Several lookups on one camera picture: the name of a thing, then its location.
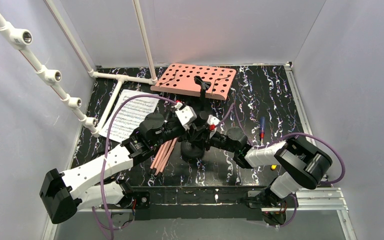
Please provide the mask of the white PVC pipe frame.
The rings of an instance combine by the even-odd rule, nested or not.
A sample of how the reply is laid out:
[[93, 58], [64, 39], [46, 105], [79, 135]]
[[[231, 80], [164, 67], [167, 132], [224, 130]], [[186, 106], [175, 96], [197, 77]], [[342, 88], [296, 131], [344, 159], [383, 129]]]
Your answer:
[[67, 136], [81, 127], [98, 137], [105, 118], [82, 110], [95, 78], [154, 85], [149, 78], [107, 74], [89, 65], [51, 0], [8, 0], [0, 11], [0, 139], [27, 131], [46, 138]]

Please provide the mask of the blue red screwdriver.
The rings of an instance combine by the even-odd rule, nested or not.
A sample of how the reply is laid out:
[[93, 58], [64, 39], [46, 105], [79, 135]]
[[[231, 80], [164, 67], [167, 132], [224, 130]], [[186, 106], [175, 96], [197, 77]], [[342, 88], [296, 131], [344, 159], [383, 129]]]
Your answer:
[[259, 120], [259, 140], [261, 145], [264, 144], [265, 125], [266, 125], [266, 118], [262, 116]]

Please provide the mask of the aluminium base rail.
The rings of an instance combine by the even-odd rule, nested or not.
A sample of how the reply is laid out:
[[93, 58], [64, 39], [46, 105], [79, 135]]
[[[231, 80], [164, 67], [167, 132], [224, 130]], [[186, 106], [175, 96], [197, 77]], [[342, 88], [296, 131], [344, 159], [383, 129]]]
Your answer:
[[252, 186], [135, 187], [138, 203], [110, 205], [117, 240], [354, 240], [340, 188], [300, 190], [285, 209], [246, 203]]

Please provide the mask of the pink music stand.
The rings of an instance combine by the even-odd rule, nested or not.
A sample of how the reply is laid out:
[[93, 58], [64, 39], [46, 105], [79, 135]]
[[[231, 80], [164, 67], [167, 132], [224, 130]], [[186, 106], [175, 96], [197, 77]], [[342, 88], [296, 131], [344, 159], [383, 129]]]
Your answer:
[[[228, 88], [232, 85], [235, 74], [236, 71], [231, 68], [173, 63], [150, 89], [154, 92], [177, 95], [179, 97], [178, 101], [192, 107], [197, 115], [201, 111], [199, 99], [201, 88], [195, 84], [194, 76], [200, 76], [204, 81], [211, 82], [211, 87], [206, 91], [208, 103], [205, 111], [207, 111], [208, 115], [213, 115], [210, 101], [224, 101], [227, 99]], [[167, 124], [164, 129], [164, 134], [167, 140], [179, 142], [181, 149], [179, 137], [185, 131], [182, 129], [181, 123], [176, 117], [175, 108], [173, 112], [173, 122]], [[226, 119], [223, 117], [219, 120], [220, 122], [217, 128]]]

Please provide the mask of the sheet music page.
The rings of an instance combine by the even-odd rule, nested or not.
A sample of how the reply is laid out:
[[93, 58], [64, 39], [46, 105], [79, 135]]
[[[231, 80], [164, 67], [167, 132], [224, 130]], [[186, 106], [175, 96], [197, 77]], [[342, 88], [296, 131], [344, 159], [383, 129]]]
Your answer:
[[[115, 105], [114, 110], [117, 110], [118, 107], [124, 103], [127, 99], [138, 96], [138, 95], [156, 95], [141, 91], [133, 91], [129, 89], [124, 89], [121, 92], [121, 95]], [[140, 97], [135, 98], [128, 103], [126, 103], [123, 108], [116, 115], [115, 120], [111, 126], [110, 139], [121, 143], [122, 141], [128, 139], [133, 131], [139, 127], [140, 123], [145, 119], [145, 117], [153, 113], [157, 107], [159, 99], [150, 98], [150, 97]], [[107, 122], [103, 126], [102, 130], [99, 131], [99, 135], [106, 137], [108, 133], [108, 127], [114, 113], [108, 118]]]

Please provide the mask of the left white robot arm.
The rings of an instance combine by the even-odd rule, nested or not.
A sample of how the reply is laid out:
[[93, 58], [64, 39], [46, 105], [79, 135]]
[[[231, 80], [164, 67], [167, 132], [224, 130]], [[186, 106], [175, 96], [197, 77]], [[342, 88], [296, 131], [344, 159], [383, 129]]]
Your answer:
[[194, 128], [198, 119], [190, 107], [176, 110], [169, 120], [160, 113], [150, 113], [129, 138], [107, 154], [69, 170], [49, 170], [44, 176], [39, 197], [51, 222], [60, 224], [80, 209], [103, 204], [98, 183], [148, 160], [160, 145]]

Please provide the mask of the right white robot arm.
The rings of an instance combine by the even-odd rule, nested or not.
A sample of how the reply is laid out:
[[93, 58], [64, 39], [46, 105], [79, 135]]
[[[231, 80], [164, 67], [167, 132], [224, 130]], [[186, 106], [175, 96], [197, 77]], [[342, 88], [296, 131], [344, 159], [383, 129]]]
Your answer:
[[296, 132], [266, 146], [251, 146], [243, 130], [234, 127], [226, 134], [206, 130], [202, 137], [190, 142], [205, 151], [213, 147], [233, 153], [233, 161], [243, 169], [280, 165], [284, 174], [275, 178], [263, 192], [249, 198], [253, 204], [276, 205], [302, 188], [314, 190], [333, 164], [332, 158], [307, 141], [307, 137]]

